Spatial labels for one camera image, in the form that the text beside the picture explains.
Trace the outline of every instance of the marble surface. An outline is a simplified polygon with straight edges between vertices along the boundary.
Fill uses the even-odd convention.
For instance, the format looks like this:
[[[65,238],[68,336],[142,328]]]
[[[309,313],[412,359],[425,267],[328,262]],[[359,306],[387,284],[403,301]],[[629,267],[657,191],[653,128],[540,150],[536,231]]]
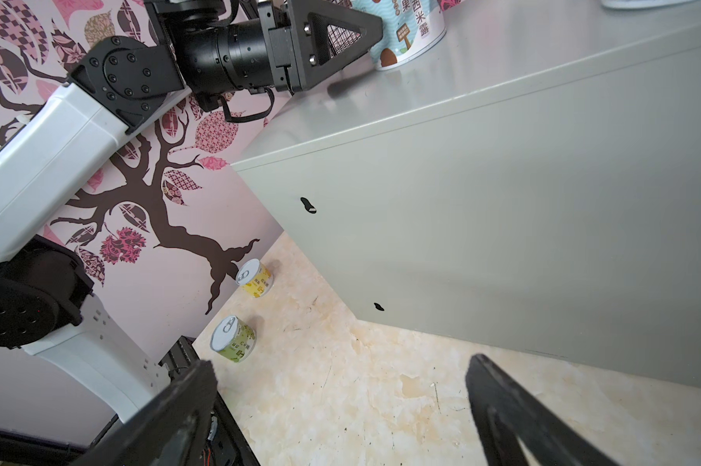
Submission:
[[[701,464],[701,389],[356,320],[285,233],[262,298],[237,290],[194,344],[262,466],[486,464],[467,402],[484,353],[621,464]],[[209,348],[237,315],[235,364]]]

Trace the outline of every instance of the wallpaper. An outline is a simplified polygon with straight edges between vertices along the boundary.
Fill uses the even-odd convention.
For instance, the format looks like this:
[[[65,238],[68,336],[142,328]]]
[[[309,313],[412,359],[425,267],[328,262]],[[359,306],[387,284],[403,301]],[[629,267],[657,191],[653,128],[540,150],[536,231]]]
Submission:
[[[142,0],[0,0],[0,147],[112,35],[154,44]],[[247,91],[227,98],[235,116],[269,104]],[[287,100],[277,96],[274,112]],[[280,235],[230,167],[271,117],[226,123],[188,96],[111,154],[39,232],[76,251],[107,311],[150,356],[197,336],[236,289],[239,265]]]

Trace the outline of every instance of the keyhole slot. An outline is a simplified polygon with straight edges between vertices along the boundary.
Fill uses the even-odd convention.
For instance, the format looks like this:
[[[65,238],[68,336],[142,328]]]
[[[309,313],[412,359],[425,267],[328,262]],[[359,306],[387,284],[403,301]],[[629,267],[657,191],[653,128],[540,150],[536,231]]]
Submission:
[[[304,209],[309,213],[317,213],[317,209],[314,208],[311,202],[307,198],[301,198],[301,203],[304,205]]]

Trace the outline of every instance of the green can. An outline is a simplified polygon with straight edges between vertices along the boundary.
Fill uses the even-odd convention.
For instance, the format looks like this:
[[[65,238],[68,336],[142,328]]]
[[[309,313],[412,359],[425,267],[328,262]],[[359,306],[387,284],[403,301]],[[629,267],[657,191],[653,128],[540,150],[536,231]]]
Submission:
[[[255,331],[235,315],[225,318],[213,331],[211,349],[234,362],[241,362],[255,348]]]

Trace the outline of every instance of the can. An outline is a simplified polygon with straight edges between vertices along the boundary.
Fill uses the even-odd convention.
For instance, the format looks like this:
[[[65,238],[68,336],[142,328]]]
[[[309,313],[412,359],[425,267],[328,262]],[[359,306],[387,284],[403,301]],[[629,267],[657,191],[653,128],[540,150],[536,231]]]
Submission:
[[[211,349],[226,359],[241,362],[255,348],[255,340],[255,331],[235,315],[230,315],[213,331]]]
[[[382,40],[369,51],[378,70],[411,61],[446,34],[437,0],[353,0],[353,8],[383,21]]]
[[[273,286],[273,275],[259,259],[247,261],[236,274],[236,284],[254,297],[264,296]]]

